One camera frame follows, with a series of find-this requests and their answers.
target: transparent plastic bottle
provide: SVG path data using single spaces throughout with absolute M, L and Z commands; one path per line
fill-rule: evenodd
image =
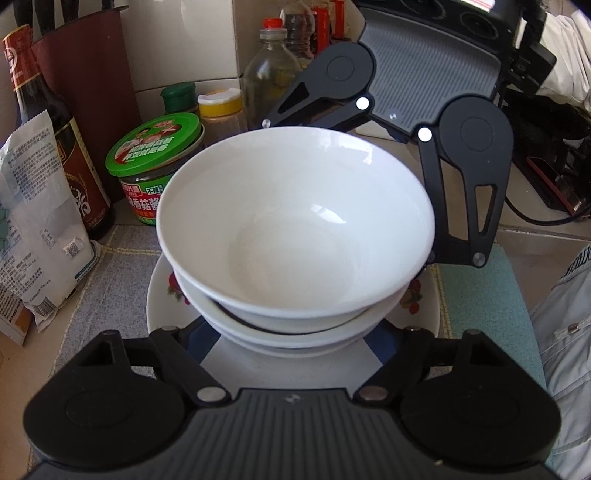
M 285 47 L 287 30 L 281 18 L 266 18 L 261 30 L 262 49 L 244 71 L 244 100 L 248 127 L 261 122 L 301 72 L 295 55 Z
M 316 30 L 314 14 L 301 0 L 290 0 L 281 10 L 281 19 L 287 30 L 285 46 L 305 69 L 314 60 L 314 54 L 310 51 L 310 37 Z

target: white bowl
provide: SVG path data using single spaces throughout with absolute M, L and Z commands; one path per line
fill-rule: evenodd
M 311 318 L 401 290 L 433 244 L 433 208 L 403 163 L 365 140 L 309 127 L 247 132 L 168 182 L 156 228 L 173 268 L 258 315 Z
M 310 349 L 324 348 L 328 345 L 337 345 L 353 338 L 362 338 L 370 332 L 400 301 L 406 292 L 404 286 L 394 295 L 381 300 L 368 308 L 358 317 L 330 330 L 303 335 L 282 335 L 279 333 L 263 332 L 240 323 L 227 315 L 211 298 L 192 285 L 183 275 L 175 270 L 178 285 L 191 305 L 195 307 L 207 322 L 220 334 L 227 336 L 236 342 L 241 340 L 241 345 L 252 345 L 256 351 L 272 352 L 273 349 Z
M 288 319 L 283 317 L 267 317 L 265 315 L 257 315 L 256 313 L 247 312 L 246 310 L 237 309 L 232 305 L 224 302 L 219 302 L 226 310 L 236 315 L 241 320 L 244 320 L 255 327 L 269 330 L 275 333 L 314 333 L 322 330 L 329 330 L 339 325 L 343 325 L 348 321 L 354 319 L 357 315 L 365 312 L 367 308 L 354 310 L 352 312 L 342 313 L 340 315 L 333 315 L 331 317 L 314 317 L 310 319 Z

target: seasoning jar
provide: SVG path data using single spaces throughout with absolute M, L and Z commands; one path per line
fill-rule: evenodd
M 176 83 L 164 87 L 160 92 L 166 113 L 189 112 L 199 114 L 197 94 L 193 82 Z
M 231 87 L 199 95 L 197 101 L 206 131 L 206 146 L 248 130 L 240 88 Z
M 203 149 L 204 135 L 197 115 L 177 112 L 140 125 L 111 148 L 105 166 L 121 182 L 140 222 L 156 224 L 164 187 Z

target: barcode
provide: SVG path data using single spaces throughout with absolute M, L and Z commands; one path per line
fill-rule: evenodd
M 56 306 L 51 302 L 50 299 L 45 297 L 39 305 L 31 305 L 31 308 L 33 309 L 35 315 L 47 317 L 55 311 Z
M 79 244 L 83 244 L 82 241 L 78 241 L 78 239 L 75 238 L 66 247 L 64 247 L 64 250 L 68 255 L 74 258 L 76 255 L 80 253 L 81 249 Z

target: white cloth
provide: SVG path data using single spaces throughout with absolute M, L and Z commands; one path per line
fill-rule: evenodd
M 519 26 L 518 44 L 525 22 Z M 556 55 L 556 65 L 538 95 L 591 112 L 591 22 L 581 11 L 570 17 L 548 14 L 541 43 Z
M 546 299 L 530 311 L 548 385 L 562 427 L 553 468 L 566 480 L 591 477 L 591 245 Z

